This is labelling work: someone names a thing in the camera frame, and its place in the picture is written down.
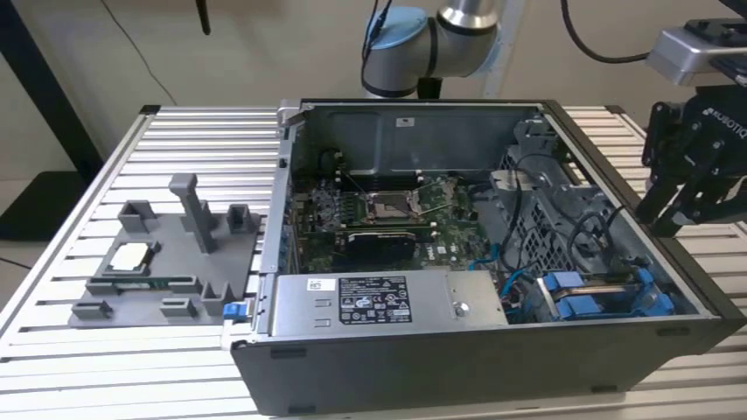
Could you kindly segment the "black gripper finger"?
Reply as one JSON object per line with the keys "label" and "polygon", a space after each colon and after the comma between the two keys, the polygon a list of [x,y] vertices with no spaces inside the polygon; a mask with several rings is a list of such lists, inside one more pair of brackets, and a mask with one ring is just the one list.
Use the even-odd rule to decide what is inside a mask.
{"label": "black gripper finger", "polygon": [[704,178],[680,210],[685,225],[746,221],[746,176]]}
{"label": "black gripper finger", "polygon": [[663,171],[652,172],[635,215],[656,237],[673,237],[688,219],[692,204],[694,187],[689,185],[689,177]]}

